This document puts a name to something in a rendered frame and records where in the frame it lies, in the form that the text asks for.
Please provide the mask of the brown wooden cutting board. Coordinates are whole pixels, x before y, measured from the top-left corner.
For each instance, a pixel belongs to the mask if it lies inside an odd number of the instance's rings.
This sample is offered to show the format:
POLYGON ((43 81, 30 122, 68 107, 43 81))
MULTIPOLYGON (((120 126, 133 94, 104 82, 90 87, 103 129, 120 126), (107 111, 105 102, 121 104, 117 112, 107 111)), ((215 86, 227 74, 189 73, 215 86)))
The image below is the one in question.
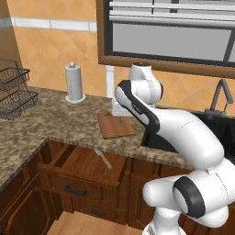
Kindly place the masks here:
POLYGON ((113 117, 110 113, 99 113, 97 115, 101 133, 104 139, 127 137, 135 134, 127 117, 119 122, 119 117, 113 117))

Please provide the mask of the window with brown frame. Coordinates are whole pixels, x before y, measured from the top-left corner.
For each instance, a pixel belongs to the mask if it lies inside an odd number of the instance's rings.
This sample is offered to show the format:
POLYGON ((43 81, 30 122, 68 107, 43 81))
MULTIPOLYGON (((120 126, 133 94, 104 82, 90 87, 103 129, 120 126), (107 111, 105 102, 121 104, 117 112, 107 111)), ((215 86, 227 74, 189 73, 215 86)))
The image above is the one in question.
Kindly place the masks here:
POLYGON ((98 62, 235 79, 235 0, 96 0, 98 62))

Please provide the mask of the black sink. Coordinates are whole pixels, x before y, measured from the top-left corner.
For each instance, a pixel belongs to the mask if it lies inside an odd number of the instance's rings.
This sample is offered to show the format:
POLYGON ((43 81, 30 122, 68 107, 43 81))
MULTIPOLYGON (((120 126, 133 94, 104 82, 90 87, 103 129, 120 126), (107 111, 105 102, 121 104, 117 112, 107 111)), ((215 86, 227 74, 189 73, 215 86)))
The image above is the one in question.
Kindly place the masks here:
MULTIPOLYGON (((225 158, 235 165, 235 118, 208 117, 205 113, 194 112, 217 136, 224 147, 225 158)), ((145 129, 141 146, 163 151, 176 152, 176 149, 163 137, 145 129)))

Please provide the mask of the open wooden drawer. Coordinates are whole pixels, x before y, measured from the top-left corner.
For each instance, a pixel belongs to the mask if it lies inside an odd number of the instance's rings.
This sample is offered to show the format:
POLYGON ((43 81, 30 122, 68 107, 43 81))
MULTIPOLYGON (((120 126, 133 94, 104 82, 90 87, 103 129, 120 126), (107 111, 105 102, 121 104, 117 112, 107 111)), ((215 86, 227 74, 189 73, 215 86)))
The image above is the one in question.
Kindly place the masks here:
POLYGON ((38 170, 45 189, 67 196, 76 196, 103 207, 126 210, 128 208, 127 158, 104 153, 112 165, 107 169, 94 150, 65 144, 49 163, 39 163, 38 170), (64 186, 72 189, 86 189, 85 196, 64 191, 64 186))

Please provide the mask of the wooden corner cupboard door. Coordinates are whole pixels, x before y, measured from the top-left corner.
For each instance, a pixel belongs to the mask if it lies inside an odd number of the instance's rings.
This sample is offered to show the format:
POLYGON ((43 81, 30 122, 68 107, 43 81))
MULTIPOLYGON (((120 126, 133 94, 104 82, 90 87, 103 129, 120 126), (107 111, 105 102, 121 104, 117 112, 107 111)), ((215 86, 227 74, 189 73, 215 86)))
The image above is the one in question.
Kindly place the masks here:
POLYGON ((0 216, 0 235, 47 235, 54 220, 50 194, 38 171, 24 169, 23 174, 26 184, 0 216))

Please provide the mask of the dark grey tap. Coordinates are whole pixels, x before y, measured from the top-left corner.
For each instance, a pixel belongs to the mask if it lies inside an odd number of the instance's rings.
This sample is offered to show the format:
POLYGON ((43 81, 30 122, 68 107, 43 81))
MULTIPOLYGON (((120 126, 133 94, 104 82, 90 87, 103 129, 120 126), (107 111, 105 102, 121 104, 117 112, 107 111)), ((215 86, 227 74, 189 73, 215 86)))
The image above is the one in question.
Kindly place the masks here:
POLYGON ((216 91, 213 96, 211 106, 210 106, 210 108, 205 109, 205 114, 208 117, 225 117, 226 116, 226 109, 227 109, 228 105, 232 104, 232 103, 233 103, 233 97, 232 97, 231 92, 229 90, 228 84, 225 79, 220 79, 217 84, 216 91), (223 90, 224 95, 226 97, 226 105, 224 106, 224 109, 222 111, 216 110, 216 105, 218 102, 218 96, 220 94, 220 90, 223 90))

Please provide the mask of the wooden drawer front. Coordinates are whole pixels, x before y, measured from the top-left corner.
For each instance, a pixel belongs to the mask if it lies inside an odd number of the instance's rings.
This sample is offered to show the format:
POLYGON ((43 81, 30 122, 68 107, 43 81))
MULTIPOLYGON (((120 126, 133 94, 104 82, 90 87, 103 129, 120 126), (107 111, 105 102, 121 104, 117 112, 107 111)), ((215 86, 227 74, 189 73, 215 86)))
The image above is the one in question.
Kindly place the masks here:
POLYGON ((60 194, 62 208, 64 211, 73 213, 74 211, 81 212, 97 218, 102 218, 118 224, 126 225, 128 223, 128 211, 121 209, 113 209, 103 207, 98 203, 87 202, 78 199, 75 196, 67 196, 60 194))

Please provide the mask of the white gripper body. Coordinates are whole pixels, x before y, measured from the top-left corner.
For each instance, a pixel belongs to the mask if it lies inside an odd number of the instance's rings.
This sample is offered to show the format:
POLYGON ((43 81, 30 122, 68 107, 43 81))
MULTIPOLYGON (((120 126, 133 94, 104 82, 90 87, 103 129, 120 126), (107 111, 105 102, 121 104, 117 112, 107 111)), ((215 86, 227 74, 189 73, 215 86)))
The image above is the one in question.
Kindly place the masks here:
POLYGON ((111 105, 112 105, 111 114, 114 117, 131 117, 132 116, 132 114, 126 108, 122 107, 115 98, 112 99, 111 105))

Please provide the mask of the white paper towel roll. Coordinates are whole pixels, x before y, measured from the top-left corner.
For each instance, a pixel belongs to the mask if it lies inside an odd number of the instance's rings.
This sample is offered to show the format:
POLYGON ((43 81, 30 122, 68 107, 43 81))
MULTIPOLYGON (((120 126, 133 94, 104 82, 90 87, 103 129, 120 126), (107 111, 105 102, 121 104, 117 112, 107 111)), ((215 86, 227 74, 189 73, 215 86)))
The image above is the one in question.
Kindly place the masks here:
POLYGON ((68 95, 65 99, 71 104, 78 104, 85 100, 82 87, 81 67, 74 62, 70 62, 65 67, 65 77, 68 95))

